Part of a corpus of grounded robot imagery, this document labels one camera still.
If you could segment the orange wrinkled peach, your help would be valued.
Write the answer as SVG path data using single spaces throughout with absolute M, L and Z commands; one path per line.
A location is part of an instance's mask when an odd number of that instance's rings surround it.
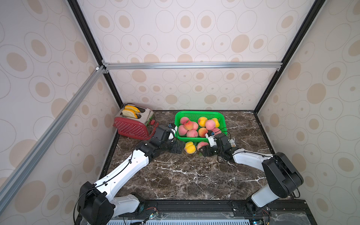
M 194 129 L 194 124 L 192 121 L 188 121 L 186 123 L 184 123 L 184 128 L 188 131 L 193 130 Z

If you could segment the pink peach with leaf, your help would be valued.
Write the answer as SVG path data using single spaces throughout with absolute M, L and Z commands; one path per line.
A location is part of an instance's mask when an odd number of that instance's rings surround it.
M 188 117 L 182 117 L 181 119 L 180 119 L 180 124 L 181 125 L 184 125 L 185 123 L 187 123 L 189 121 L 189 118 Z

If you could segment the yellow red peach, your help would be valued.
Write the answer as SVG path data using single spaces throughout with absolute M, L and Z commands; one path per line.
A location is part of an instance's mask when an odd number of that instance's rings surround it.
M 201 127 L 206 127 L 206 122 L 208 121 L 208 119 L 206 117 L 200 117 L 198 119 L 198 125 Z

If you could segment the yellow peach front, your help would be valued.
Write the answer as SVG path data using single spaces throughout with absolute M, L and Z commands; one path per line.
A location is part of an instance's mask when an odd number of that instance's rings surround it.
M 218 119 L 217 118 L 212 118 L 212 120 L 215 122 L 215 127 L 219 128 L 220 123 L 219 123 Z

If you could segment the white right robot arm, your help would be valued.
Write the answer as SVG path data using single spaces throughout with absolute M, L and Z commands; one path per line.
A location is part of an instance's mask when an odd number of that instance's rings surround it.
M 224 133 L 213 135 L 209 132 L 205 137 L 209 145 L 199 148 L 205 157 L 216 155 L 226 162 L 264 172 L 267 185 L 247 199 L 246 207 L 252 214 L 277 199 L 293 196 L 294 191 L 304 183 L 303 177 L 284 153 L 262 154 L 233 147 Z

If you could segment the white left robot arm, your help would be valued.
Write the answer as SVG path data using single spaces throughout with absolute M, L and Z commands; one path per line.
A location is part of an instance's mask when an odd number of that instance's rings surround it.
M 134 194 L 116 197 L 120 189 L 141 169 L 164 152 L 180 154 L 185 143 L 178 139 L 178 126 L 159 125 L 149 140 L 139 141 L 130 156 L 94 184 L 84 183 L 75 203 L 78 212 L 91 225 L 106 225 L 116 216 L 143 211 Z

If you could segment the green plastic basket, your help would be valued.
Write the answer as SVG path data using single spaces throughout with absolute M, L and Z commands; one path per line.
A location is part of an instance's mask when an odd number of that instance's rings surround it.
M 207 142 L 206 134 L 228 134 L 225 117 L 219 112 L 180 111 L 175 115 L 176 137 L 185 142 Z

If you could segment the rear toast slice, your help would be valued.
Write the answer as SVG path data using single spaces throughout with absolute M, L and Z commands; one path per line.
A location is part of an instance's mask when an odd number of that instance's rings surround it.
M 137 107 L 130 106 L 130 105 L 126 105 L 124 109 L 134 111 L 135 113 L 140 113 L 141 112 Z

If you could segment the toast slice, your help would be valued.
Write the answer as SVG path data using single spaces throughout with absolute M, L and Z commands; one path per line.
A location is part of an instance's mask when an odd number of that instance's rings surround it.
M 134 111 L 135 113 L 140 113 L 141 112 L 137 107 L 130 106 L 130 105 L 126 105 L 124 109 Z
M 122 111 L 122 115 L 123 115 L 124 117 L 133 118 L 133 119 L 137 119 L 137 118 L 138 118 L 138 116 L 137 116 L 137 114 L 135 113 L 135 111 L 129 110 L 129 109 L 124 109 L 124 110 Z

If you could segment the front toast slice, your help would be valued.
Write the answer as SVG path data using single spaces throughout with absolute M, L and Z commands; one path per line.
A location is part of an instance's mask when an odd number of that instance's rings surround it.
M 122 115 L 123 115 L 124 117 L 133 118 L 133 119 L 137 119 L 137 118 L 138 118 L 138 116 L 137 116 L 137 114 L 135 113 L 135 111 L 129 110 L 129 109 L 124 109 L 124 110 L 122 111 Z

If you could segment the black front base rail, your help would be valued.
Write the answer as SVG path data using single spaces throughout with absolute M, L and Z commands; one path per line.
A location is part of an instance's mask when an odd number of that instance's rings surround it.
M 245 200 L 148 200 L 110 225 L 315 225 L 304 200 L 276 200 L 252 215 Z

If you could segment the horizontal aluminium rail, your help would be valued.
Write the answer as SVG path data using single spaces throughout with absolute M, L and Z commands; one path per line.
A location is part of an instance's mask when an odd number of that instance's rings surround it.
M 243 68 L 275 68 L 282 66 L 280 61 L 245 61 L 245 62 L 164 62 L 164 63 L 108 63 L 102 66 L 104 71 L 111 70 L 205 70 L 205 69 L 243 69 Z

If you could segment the black left frame post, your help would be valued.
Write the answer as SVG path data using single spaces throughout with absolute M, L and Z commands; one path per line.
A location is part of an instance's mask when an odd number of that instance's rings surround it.
M 98 63 L 98 65 L 104 66 L 104 68 L 106 68 L 106 66 L 103 62 L 103 56 L 99 50 L 99 47 L 95 41 L 95 38 L 92 34 L 92 31 L 90 30 L 90 27 L 85 19 L 85 16 L 80 8 L 78 1 L 67 0 L 67 3 L 69 4 L 70 9 L 75 16 L 75 19 L 86 39 L 87 44 L 89 45 L 89 47 L 91 49 L 93 56 L 95 57 L 96 62 Z M 104 73 L 104 78 L 110 88 L 110 91 L 112 92 L 112 95 L 113 95 L 117 105 L 121 108 L 123 106 L 123 101 L 115 87 L 115 83 L 114 83 L 110 73 L 107 72 L 107 70 Z

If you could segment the black frame post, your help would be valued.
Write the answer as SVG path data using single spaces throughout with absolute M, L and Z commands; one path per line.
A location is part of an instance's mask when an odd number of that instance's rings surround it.
M 90 27 L 85 19 L 85 16 L 80 8 L 78 1 L 67 0 L 67 3 L 69 4 L 70 9 L 75 16 L 75 19 L 86 39 L 87 44 L 89 45 L 89 47 L 91 49 L 93 56 L 95 57 L 96 62 L 98 63 L 98 65 L 104 66 L 104 68 L 106 68 L 106 66 L 103 62 L 103 56 L 99 50 L 99 47 L 95 41 L 95 38 L 92 34 L 92 31 L 90 30 Z M 110 91 L 112 92 L 112 95 L 113 95 L 117 105 L 121 108 L 123 106 L 123 101 L 115 87 L 115 83 L 114 83 L 110 73 L 107 72 L 107 70 L 104 73 L 104 78 L 110 88 Z
M 267 98 L 269 97 L 270 93 L 272 92 L 273 88 L 275 87 L 276 83 L 278 82 L 279 78 L 281 77 L 282 73 L 286 69 L 287 65 L 289 64 L 290 60 L 292 59 L 293 55 L 295 54 L 296 50 L 298 49 L 300 43 L 303 41 L 305 35 L 309 31 L 311 25 L 315 21 L 318 13 L 324 6 L 326 0 L 316 0 L 314 1 L 310 11 L 306 15 L 304 21 L 302 22 L 300 29 L 298 30 L 297 34 L 295 35 L 293 41 L 291 42 L 289 49 L 287 50 L 284 58 L 282 59 L 281 67 L 274 73 L 274 76 L 270 80 L 267 88 L 265 89 L 264 94 L 260 98 L 259 103 L 256 105 L 254 109 L 254 115 L 258 115 L 261 108 L 263 107 L 264 103 L 266 102 Z

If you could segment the black right frame post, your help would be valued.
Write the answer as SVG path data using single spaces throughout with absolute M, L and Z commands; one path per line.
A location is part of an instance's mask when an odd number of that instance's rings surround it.
M 267 98 L 269 97 L 270 93 L 272 92 L 273 88 L 275 87 L 276 83 L 278 82 L 279 78 L 281 77 L 282 73 L 286 69 L 287 65 L 289 64 L 290 60 L 292 59 L 293 55 L 295 54 L 296 50 L 298 49 L 300 43 L 303 41 L 305 35 L 309 31 L 311 25 L 315 21 L 318 13 L 324 6 L 326 0 L 316 0 L 314 1 L 310 11 L 306 15 L 304 21 L 302 22 L 300 29 L 298 30 L 297 34 L 295 35 L 293 41 L 291 42 L 289 49 L 287 50 L 284 58 L 282 59 L 281 67 L 274 73 L 274 76 L 270 80 L 267 88 L 265 89 L 264 94 L 260 98 L 259 103 L 256 105 L 254 109 L 254 115 L 258 115 L 261 108 L 263 107 L 264 103 L 266 102 Z

